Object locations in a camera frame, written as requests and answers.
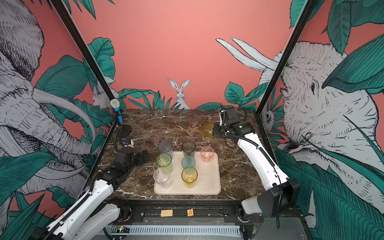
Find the short yellow glass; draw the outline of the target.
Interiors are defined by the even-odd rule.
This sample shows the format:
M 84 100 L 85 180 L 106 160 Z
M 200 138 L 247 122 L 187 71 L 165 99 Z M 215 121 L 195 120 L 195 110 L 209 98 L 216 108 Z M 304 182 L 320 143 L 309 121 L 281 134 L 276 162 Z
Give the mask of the short yellow glass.
M 207 140 L 211 140 L 214 138 L 214 123 L 208 123 L 203 128 L 203 138 Z

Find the pink short glass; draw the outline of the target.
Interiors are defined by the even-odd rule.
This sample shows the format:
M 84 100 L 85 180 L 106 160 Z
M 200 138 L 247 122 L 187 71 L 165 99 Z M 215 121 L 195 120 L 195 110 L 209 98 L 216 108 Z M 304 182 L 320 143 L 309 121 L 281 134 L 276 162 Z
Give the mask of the pink short glass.
M 204 146 L 204 147 L 201 148 L 200 153 L 201 153 L 201 156 L 202 156 L 202 160 L 205 163 L 209 163 L 213 159 L 215 151 L 210 146 Z

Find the light green tall glass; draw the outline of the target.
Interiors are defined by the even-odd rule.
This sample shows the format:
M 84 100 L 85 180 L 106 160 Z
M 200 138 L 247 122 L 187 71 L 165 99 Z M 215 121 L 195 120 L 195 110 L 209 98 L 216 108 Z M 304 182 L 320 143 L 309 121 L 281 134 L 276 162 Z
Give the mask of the light green tall glass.
M 168 153 L 161 153 L 156 158 L 156 163 L 162 171 L 171 173 L 173 171 L 172 157 Z

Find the blue tall plastic glass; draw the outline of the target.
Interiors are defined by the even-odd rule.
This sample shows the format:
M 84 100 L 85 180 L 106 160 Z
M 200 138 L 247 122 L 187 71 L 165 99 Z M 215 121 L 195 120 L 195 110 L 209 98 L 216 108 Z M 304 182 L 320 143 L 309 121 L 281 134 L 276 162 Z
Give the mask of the blue tall plastic glass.
M 162 141 L 158 144 L 160 154 L 169 154 L 173 157 L 173 144 L 170 141 Z

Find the clear faceted glass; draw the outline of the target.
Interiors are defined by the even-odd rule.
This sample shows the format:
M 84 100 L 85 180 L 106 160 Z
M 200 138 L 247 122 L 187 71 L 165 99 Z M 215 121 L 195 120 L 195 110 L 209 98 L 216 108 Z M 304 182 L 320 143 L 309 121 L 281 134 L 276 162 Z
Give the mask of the clear faceted glass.
M 166 168 L 157 168 L 153 174 L 154 181 L 157 185 L 161 186 L 164 189 L 167 189 L 171 186 L 171 172 Z

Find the dark grey tall glass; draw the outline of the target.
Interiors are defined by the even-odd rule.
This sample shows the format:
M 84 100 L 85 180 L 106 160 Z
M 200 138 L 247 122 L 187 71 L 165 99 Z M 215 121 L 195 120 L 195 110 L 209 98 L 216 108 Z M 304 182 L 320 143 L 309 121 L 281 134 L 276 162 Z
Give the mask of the dark grey tall glass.
M 191 140 L 184 141 L 182 144 L 182 151 L 184 156 L 195 157 L 196 144 Z

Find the frosted teal textured glass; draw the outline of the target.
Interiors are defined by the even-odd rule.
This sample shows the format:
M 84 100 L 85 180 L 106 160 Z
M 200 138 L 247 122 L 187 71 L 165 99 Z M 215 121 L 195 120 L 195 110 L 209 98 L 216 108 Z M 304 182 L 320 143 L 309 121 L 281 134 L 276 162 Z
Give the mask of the frosted teal textured glass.
M 194 168 L 196 165 L 196 160 L 192 156 L 185 156 L 181 161 L 182 167 L 185 168 Z

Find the beige plastic tray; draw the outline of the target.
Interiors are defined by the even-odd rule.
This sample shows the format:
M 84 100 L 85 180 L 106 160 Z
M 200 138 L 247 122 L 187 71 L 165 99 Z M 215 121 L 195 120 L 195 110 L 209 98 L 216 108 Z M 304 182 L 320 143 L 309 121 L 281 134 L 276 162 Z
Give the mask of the beige plastic tray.
M 165 186 L 155 183 L 154 192 L 157 195 L 218 195 L 221 192 L 218 155 L 214 154 L 209 162 L 206 162 L 200 153 L 195 155 L 198 178 L 192 187 L 188 187 L 182 180 L 183 157 L 182 152 L 173 152 L 173 170 L 169 180 Z

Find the tall yellow glass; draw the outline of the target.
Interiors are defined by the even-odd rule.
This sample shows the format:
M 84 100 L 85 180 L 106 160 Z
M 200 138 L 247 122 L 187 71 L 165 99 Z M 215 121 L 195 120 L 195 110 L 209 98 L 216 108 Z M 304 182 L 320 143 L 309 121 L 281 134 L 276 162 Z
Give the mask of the tall yellow glass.
M 198 179 L 198 171 L 193 167 L 187 167 L 183 169 L 181 177 L 187 188 L 193 188 Z

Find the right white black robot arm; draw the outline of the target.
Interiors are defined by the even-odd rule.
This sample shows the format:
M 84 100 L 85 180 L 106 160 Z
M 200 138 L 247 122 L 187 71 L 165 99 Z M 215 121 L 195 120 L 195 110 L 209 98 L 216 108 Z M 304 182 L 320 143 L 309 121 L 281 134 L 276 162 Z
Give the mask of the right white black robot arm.
M 290 179 L 274 162 L 254 127 L 249 122 L 241 121 L 234 107 L 219 106 L 220 122 L 214 124 L 213 137 L 234 140 L 251 161 L 266 190 L 259 196 L 242 201 L 244 213 L 277 218 L 281 211 L 295 205 L 300 183 Z

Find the microphone on black stand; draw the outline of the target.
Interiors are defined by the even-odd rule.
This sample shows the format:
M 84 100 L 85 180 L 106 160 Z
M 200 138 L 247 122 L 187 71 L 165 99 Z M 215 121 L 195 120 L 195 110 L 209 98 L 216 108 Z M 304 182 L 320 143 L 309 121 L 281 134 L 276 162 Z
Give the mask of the microphone on black stand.
M 118 99 L 112 99 L 110 104 L 114 109 L 115 117 L 120 127 L 120 137 L 122 138 L 129 137 L 132 133 L 132 127 L 130 125 L 123 123 L 122 110 L 120 108 L 120 101 Z

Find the white ventilated strip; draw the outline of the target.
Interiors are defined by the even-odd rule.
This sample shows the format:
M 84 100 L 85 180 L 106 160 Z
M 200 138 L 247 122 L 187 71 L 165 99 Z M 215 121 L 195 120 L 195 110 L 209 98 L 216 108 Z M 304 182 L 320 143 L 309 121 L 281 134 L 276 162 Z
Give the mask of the white ventilated strip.
M 224 237 L 242 237 L 239 226 L 158 226 L 158 225 L 124 225 L 106 226 L 111 236 L 149 236 L 149 235 L 207 235 Z

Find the black front rail base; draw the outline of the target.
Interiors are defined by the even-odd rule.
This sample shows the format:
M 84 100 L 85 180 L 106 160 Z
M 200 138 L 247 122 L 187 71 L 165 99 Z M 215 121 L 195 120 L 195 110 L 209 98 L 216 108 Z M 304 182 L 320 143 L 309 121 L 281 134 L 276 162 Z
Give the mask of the black front rail base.
M 239 226 L 243 234 L 240 239 L 260 239 L 278 236 L 274 218 L 263 214 L 247 215 L 237 200 L 123 200 L 132 208 L 133 216 L 121 223 L 108 225 L 166 225 L 166 226 Z M 161 217 L 161 210 L 173 210 L 172 217 Z M 194 216 L 188 217 L 187 210 L 193 209 Z M 106 227 L 97 235 L 110 240 L 126 240 L 131 236 L 111 236 Z

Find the right black frame post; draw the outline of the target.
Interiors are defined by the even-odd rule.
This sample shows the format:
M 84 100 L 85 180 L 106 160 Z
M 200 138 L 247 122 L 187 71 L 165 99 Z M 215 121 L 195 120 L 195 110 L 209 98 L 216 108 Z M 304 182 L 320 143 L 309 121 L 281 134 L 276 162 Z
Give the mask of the right black frame post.
M 278 63 L 278 66 L 274 70 L 274 74 L 272 76 L 272 79 L 271 79 L 271 81 L 270 81 L 270 83 L 266 89 L 266 92 L 262 98 L 262 101 L 260 102 L 260 105 L 256 111 L 257 116 L 261 115 L 262 110 L 264 109 L 264 107 L 268 101 L 269 96 L 272 94 L 272 91 L 273 91 L 277 81 L 280 79 L 281 74 L 284 70 L 284 67 L 286 66 L 286 64 L 287 64 L 287 62 L 291 56 L 291 53 L 293 52 L 295 45 L 296 45 L 297 41 L 299 40 L 299 38 L 303 32 L 303 29 L 304 29 L 305 25 L 307 24 L 307 21 L 311 15 L 313 9 L 315 8 L 316 4 L 317 4 L 317 1 L 315 1 L 315 0 L 306 1 L 304 8 L 302 9 L 302 12 L 300 14 L 300 17 L 299 17 L 299 19 L 298 19 L 298 21 L 297 21 L 297 23 L 293 29 L 293 32 L 290 36 L 290 39 L 287 43 L 287 46 L 283 51 L 283 54 L 282 54 L 281 59 Z

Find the black frame post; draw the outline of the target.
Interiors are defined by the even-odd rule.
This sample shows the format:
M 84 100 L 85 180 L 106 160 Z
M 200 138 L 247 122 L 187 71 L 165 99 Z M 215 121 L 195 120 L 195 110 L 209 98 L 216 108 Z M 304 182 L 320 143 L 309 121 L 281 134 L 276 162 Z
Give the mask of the black frame post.
M 76 26 L 75 22 L 73 21 L 71 15 L 69 13 L 69 10 L 67 9 L 64 2 L 59 1 L 59 0 L 52 0 L 50 2 L 52 3 L 54 9 L 58 13 L 58 15 L 61 18 L 64 25 L 66 26 L 72 39 L 76 43 L 77 47 L 79 48 L 80 52 L 82 53 L 83 57 L 85 58 L 87 64 L 89 65 L 91 72 L 97 78 L 98 82 L 102 86 L 102 88 L 105 91 L 109 100 L 115 99 L 115 96 L 113 95 L 109 85 L 107 84 L 99 65 L 97 64 L 95 58 L 93 57 L 88 45 L 86 44 L 83 36 L 81 35 L 78 27 Z
M 316 4 L 317 4 L 317 1 L 315 1 L 315 0 L 306 1 L 304 8 L 302 9 L 302 12 L 300 14 L 300 17 L 299 17 L 299 19 L 298 19 L 298 21 L 297 21 L 297 23 L 293 29 L 293 32 L 290 36 L 290 39 L 287 43 L 287 46 L 283 51 L 283 54 L 282 54 L 281 59 L 278 63 L 278 66 L 274 70 L 274 74 L 272 76 L 272 79 L 271 79 L 271 81 L 270 81 L 270 83 L 266 89 L 266 92 L 262 98 L 262 101 L 260 102 L 260 105 L 256 111 L 257 116 L 261 115 L 262 110 L 264 109 L 264 107 L 268 101 L 269 96 L 272 94 L 272 91 L 273 91 L 277 81 L 280 79 L 281 74 L 284 70 L 284 67 L 286 66 L 286 64 L 287 64 L 287 62 L 291 56 L 291 53 L 293 52 L 295 45 L 296 45 L 297 41 L 299 40 L 299 38 L 303 32 L 303 29 L 304 29 L 305 25 L 307 24 L 307 21 L 311 15 L 313 9 L 315 8 Z

